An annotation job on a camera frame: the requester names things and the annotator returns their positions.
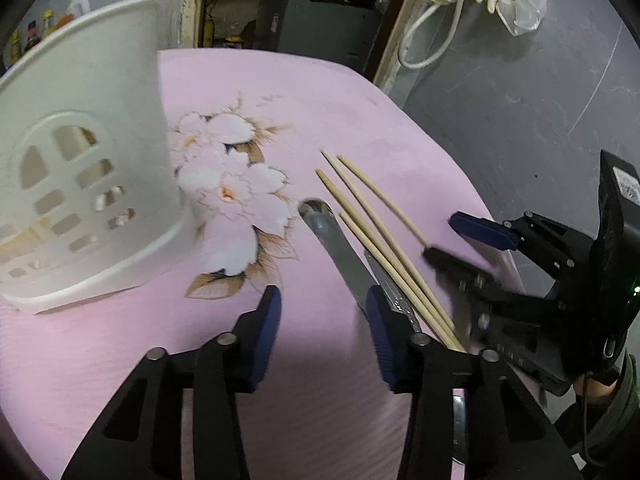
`pink table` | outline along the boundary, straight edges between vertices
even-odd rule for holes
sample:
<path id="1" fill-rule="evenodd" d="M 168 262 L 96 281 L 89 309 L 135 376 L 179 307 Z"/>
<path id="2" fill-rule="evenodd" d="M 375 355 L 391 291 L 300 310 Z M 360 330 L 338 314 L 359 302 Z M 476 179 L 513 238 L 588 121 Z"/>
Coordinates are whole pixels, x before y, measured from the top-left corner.
<path id="1" fill-rule="evenodd" d="M 162 52 L 160 68 L 172 156 L 204 225 L 199 241 L 169 273 L 99 301 L 38 316 L 1 305 L 6 418 L 58 479 L 146 350 L 199 347 L 276 283 L 283 310 L 270 366 L 258 392 L 238 399 L 252 478 L 395 478 L 410 399 L 380 378 L 366 320 L 296 207 L 316 197 L 339 210 L 314 169 L 339 182 L 320 149 L 343 153 L 430 240 L 518 286 L 510 256 L 491 265 L 447 225 L 457 210 L 488 218 L 482 200 L 427 134 L 347 68 L 237 50 Z M 367 196 L 450 308 L 418 242 Z M 222 268 L 235 276 L 201 276 Z"/>

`white plastic basket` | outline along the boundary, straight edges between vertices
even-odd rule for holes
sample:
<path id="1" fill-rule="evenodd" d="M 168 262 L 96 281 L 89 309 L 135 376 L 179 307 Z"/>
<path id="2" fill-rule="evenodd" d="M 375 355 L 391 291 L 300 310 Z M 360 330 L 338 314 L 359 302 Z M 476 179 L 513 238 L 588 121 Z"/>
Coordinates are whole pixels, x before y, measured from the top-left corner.
<path id="1" fill-rule="evenodd" d="M 159 95 L 162 1 L 83 16 L 0 80 L 0 293 L 25 312 L 141 285 L 193 245 Z"/>

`person's arm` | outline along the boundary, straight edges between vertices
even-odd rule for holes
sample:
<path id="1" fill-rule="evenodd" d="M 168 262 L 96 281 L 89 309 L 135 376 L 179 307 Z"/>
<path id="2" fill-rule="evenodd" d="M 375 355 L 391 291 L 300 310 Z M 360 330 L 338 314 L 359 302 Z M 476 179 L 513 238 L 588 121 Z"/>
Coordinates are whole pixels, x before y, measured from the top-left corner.
<path id="1" fill-rule="evenodd" d="M 582 376 L 575 381 L 575 403 L 562 413 L 555 427 L 571 452 L 580 453 L 587 463 L 582 470 L 586 479 L 616 478 L 605 474 L 610 466 L 624 463 L 628 450 L 632 450 L 635 462 L 640 452 L 633 450 L 637 443 L 630 442 L 640 423 L 636 361 L 626 354 L 620 377 L 610 386 L 588 379 L 584 391 L 584 380 Z M 587 446 L 583 444 L 585 433 Z"/>

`wooden skewer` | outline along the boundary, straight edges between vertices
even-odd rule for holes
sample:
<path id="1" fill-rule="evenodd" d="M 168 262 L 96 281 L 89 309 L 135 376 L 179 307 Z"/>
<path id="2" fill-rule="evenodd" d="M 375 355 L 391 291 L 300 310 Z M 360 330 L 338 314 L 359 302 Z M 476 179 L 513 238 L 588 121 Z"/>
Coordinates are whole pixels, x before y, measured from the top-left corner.
<path id="1" fill-rule="evenodd" d="M 360 192 L 360 190 L 356 187 L 356 185 L 351 181 L 346 171 L 344 171 L 344 169 L 334 160 L 334 158 L 332 156 L 329 156 L 325 152 L 322 152 L 322 154 L 324 155 L 324 158 L 326 158 L 326 160 L 332 166 L 332 168 L 334 168 L 338 176 L 340 176 L 340 178 L 349 188 L 349 190 L 354 195 L 354 197 L 356 197 L 356 199 L 358 200 L 358 202 L 360 203 L 364 211 L 367 213 L 367 215 L 369 215 L 369 218 L 371 218 L 371 221 L 374 223 L 378 231 L 380 231 L 380 234 L 382 234 L 382 237 L 386 240 L 386 243 L 388 243 L 389 247 L 391 247 L 391 250 L 396 254 L 396 256 L 402 262 L 404 267 L 412 275 L 415 282 L 418 284 L 418 286 L 420 286 L 420 289 L 423 291 L 426 297 L 429 298 L 429 301 L 436 308 L 436 312 L 437 312 L 436 318 L 440 318 L 442 323 L 444 323 L 444 325 L 448 327 L 448 329 L 450 330 L 451 335 L 455 339 L 458 339 L 455 333 L 456 327 L 453 324 L 453 321 L 451 320 L 451 318 L 449 317 L 449 314 L 447 313 L 446 310 L 444 310 L 443 306 L 438 301 L 438 298 L 436 298 L 435 294 L 430 289 L 429 285 L 427 285 L 427 282 L 424 281 L 424 278 L 422 277 L 418 269 L 414 266 L 414 263 L 409 259 L 409 256 L 406 255 L 406 253 L 402 250 L 402 247 L 400 247 L 398 242 L 396 242 L 395 238 L 393 238 L 391 231 L 389 231 L 389 229 L 386 227 L 385 223 L 382 221 L 382 218 L 378 216 L 378 214 L 372 208 L 371 204 L 369 204 L 367 199 L 364 198 L 364 195 Z"/>
<path id="2" fill-rule="evenodd" d="M 344 155 L 338 155 L 338 160 L 340 160 L 341 163 L 349 168 L 351 173 L 357 176 L 365 186 L 372 190 L 373 193 L 375 193 L 375 195 L 380 200 L 382 200 L 382 202 L 384 202 L 386 206 L 391 209 L 391 211 L 393 211 L 399 219 L 401 219 L 402 223 L 408 227 L 409 231 L 411 231 L 415 235 L 415 237 L 418 238 L 418 240 L 420 240 L 420 243 L 422 245 L 424 245 L 425 247 L 431 247 L 431 244 L 429 243 L 427 238 L 420 232 L 420 229 L 418 229 L 416 224 L 414 224 L 411 219 L 402 212 L 402 210 L 398 207 L 398 204 L 393 202 L 386 194 L 379 190 L 376 185 Z"/>
<path id="3" fill-rule="evenodd" d="M 362 216 L 358 213 L 356 208 L 349 202 L 347 197 L 336 187 L 336 185 L 324 174 L 322 170 L 316 170 L 316 174 L 325 185 L 325 187 L 329 190 L 329 192 L 334 196 L 334 198 L 338 201 L 340 206 L 348 213 L 350 219 L 355 222 L 357 227 L 363 231 L 367 238 L 376 246 L 377 250 L 385 257 L 385 259 L 391 264 L 391 266 L 396 269 L 396 273 L 400 274 L 402 280 L 409 286 L 412 290 L 414 296 L 418 298 L 420 304 L 424 306 L 425 309 L 430 311 L 433 319 L 437 320 L 438 326 L 441 327 L 441 330 L 447 334 L 450 340 L 455 342 L 455 348 L 461 351 L 465 351 L 464 346 L 460 343 L 457 338 L 455 332 L 451 330 L 446 324 L 440 320 L 440 316 L 438 315 L 438 311 L 431 304 L 431 301 L 425 296 L 420 287 L 415 283 L 414 279 L 409 275 L 407 270 L 402 266 L 402 263 L 392 251 L 386 247 L 384 242 L 380 240 L 378 236 L 376 236 L 375 232 L 367 225 Z"/>
<path id="4" fill-rule="evenodd" d="M 394 267 L 389 263 L 389 261 L 383 256 L 383 254 L 378 250 L 378 248 L 374 245 L 374 243 L 367 237 L 366 234 L 356 225 L 351 217 L 345 213 L 344 211 L 340 212 L 340 218 L 347 224 L 347 227 L 351 230 L 351 232 L 356 235 L 356 238 L 360 241 L 360 243 L 367 248 L 373 257 L 378 261 L 378 263 L 389 273 L 389 275 L 396 282 L 398 287 L 406 294 L 409 301 L 411 301 L 414 308 L 418 311 L 418 313 L 422 316 L 422 318 L 427 322 L 433 333 L 442 341 L 442 343 L 451 350 L 459 350 L 456 343 L 450 338 L 450 336 L 443 330 L 438 321 L 433 317 L 431 312 L 425 308 L 420 299 L 414 294 L 409 285 L 402 279 L 400 274 L 394 269 Z"/>

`metal knife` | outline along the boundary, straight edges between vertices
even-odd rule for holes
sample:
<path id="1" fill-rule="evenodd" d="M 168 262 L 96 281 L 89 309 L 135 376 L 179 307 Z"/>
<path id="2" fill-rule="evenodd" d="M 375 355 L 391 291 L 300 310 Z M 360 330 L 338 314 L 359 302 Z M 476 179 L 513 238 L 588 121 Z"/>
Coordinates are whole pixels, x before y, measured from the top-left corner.
<path id="1" fill-rule="evenodd" d="M 386 272 L 384 267 L 378 263 L 374 255 L 369 251 L 364 251 L 364 257 L 367 259 L 369 267 L 371 267 L 371 272 L 373 272 L 373 275 L 378 280 L 382 290 L 385 291 L 385 296 L 389 301 L 389 307 L 391 307 L 391 310 L 407 316 L 409 318 L 409 322 L 411 322 L 411 326 L 414 327 L 414 331 L 422 332 L 420 323 L 418 323 L 411 303 L 409 303 L 409 299 L 404 292 L 400 290 L 394 279 L 388 272 Z"/>
<path id="2" fill-rule="evenodd" d="M 298 212 L 329 253 L 358 306 L 366 313 L 367 293 L 376 281 L 345 238 L 331 208 L 322 200 L 305 200 L 298 206 Z"/>

